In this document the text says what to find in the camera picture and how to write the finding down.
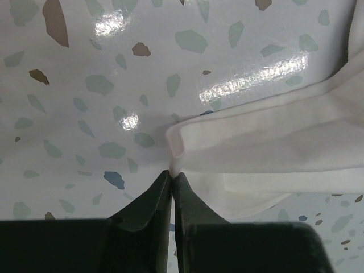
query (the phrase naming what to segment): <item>brown speckle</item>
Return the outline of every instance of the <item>brown speckle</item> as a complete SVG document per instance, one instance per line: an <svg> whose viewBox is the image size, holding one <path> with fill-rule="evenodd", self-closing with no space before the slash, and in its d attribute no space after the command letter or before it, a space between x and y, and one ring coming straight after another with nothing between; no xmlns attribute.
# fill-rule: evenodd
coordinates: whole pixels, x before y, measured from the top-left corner
<svg viewBox="0 0 364 273"><path fill-rule="evenodd" d="M150 51L145 44L137 42L133 47L133 54L135 56L150 56Z"/></svg>
<svg viewBox="0 0 364 273"><path fill-rule="evenodd" d="M43 6L47 34L61 46L69 47L66 22L59 0L47 0Z"/></svg>
<svg viewBox="0 0 364 273"><path fill-rule="evenodd" d="M255 5L260 10L266 10L272 4L272 0L255 0Z"/></svg>
<svg viewBox="0 0 364 273"><path fill-rule="evenodd" d="M39 69L29 70L29 75L37 81L40 81L44 84L49 84L47 77Z"/></svg>
<svg viewBox="0 0 364 273"><path fill-rule="evenodd" d="M360 195L358 198L355 199L355 203L359 203L363 200L363 195Z"/></svg>
<svg viewBox="0 0 364 273"><path fill-rule="evenodd" d="M45 219L46 219L46 220L55 220L56 218L52 215L52 213L47 212L47 213L45 214Z"/></svg>

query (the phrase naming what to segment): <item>speckled tabletop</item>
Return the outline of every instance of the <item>speckled tabletop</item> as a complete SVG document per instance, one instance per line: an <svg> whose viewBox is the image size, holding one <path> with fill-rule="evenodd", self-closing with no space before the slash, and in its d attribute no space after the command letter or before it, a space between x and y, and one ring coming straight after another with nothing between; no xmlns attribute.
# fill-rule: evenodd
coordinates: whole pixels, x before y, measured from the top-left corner
<svg viewBox="0 0 364 273"><path fill-rule="evenodd" d="M0 218L108 217L168 168L164 133L322 81L355 0L7 0ZM364 266L362 195L292 194L247 221L303 221L337 272ZM171 219L168 272L177 272Z"/></svg>

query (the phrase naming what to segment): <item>folded cloth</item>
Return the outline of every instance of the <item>folded cloth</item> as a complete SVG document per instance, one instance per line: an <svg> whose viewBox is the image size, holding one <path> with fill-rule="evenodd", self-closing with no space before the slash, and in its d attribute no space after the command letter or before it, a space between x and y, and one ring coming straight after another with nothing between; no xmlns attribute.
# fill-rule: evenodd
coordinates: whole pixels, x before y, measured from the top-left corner
<svg viewBox="0 0 364 273"><path fill-rule="evenodd" d="M171 172L233 220L292 192L364 192L364 0L349 35L348 63L304 89L171 127Z"/></svg>

